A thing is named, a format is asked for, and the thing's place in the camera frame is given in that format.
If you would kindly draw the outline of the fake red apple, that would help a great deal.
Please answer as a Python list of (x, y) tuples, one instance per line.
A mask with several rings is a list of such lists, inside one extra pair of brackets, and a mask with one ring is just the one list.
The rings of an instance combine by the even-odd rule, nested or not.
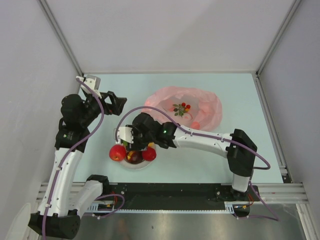
[(120, 162), (126, 157), (126, 149), (123, 145), (116, 144), (109, 150), (109, 158), (115, 162)]

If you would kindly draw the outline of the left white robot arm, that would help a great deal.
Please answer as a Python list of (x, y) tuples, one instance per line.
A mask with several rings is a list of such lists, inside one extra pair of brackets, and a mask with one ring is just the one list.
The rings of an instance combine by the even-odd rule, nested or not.
[(81, 218), (98, 198), (107, 199), (112, 188), (107, 176), (90, 175), (82, 189), (71, 197), (71, 188), (78, 164), (93, 134), (89, 125), (105, 115), (119, 116), (127, 98), (112, 91), (99, 95), (70, 94), (61, 101), (58, 133), (55, 137), (54, 164), (45, 195), (28, 226), (43, 237), (72, 240), (78, 233)]

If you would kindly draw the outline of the pink plastic bag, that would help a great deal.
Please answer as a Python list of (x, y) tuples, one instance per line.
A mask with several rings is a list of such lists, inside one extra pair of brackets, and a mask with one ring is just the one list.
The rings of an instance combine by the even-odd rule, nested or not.
[[(191, 105), (191, 108), (183, 117), (175, 116), (173, 104), (178, 105), (182, 102)], [(215, 130), (223, 118), (222, 103), (218, 96), (199, 88), (163, 87), (149, 96), (144, 105), (161, 110), (178, 124), (189, 128), (193, 122), (198, 122), (198, 130), (207, 132)]]

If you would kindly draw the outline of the fake cherry tomatoes bunch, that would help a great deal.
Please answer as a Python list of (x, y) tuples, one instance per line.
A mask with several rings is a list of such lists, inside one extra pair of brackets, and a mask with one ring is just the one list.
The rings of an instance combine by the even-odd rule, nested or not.
[(191, 105), (182, 102), (180, 104), (173, 104), (173, 112), (175, 116), (183, 117), (191, 109)]

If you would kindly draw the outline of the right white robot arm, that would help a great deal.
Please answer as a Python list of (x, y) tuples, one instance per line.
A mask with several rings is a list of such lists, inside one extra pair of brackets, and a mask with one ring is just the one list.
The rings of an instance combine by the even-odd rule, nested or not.
[(227, 159), (233, 174), (231, 196), (237, 201), (248, 196), (258, 148), (243, 130), (235, 129), (225, 134), (205, 132), (173, 122), (159, 123), (145, 112), (136, 116), (127, 127), (131, 150), (143, 150), (149, 143), (154, 143), (163, 149), (196, 149)]

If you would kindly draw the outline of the fake red yellow peach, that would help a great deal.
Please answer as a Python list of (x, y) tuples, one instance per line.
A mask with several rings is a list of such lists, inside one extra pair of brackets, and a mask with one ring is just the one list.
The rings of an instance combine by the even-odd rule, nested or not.
[(200, 124), (197, 121), (194, 121), (191, 126), (192, 129), (199, 130), (200, 129)]

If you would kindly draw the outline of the fake dark purple fruit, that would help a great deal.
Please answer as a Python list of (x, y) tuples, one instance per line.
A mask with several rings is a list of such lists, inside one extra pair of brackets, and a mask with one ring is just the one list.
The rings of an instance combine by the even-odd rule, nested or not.
[(132, 165), (140, 164), (144, 161), (141, 151), (128, 151), (125, 156), (125, 161)]

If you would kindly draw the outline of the fake red pomegranate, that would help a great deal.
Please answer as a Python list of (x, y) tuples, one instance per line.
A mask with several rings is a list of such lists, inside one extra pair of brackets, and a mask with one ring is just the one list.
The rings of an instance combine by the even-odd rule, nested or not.
[(147, 147), (146, 150), (142, 151), (141, 155), (142, 155), (142, 158), (148, 162), (152, 162), (157, 157), (156, 150), (153, 147), (149, 147), (149, 146)]

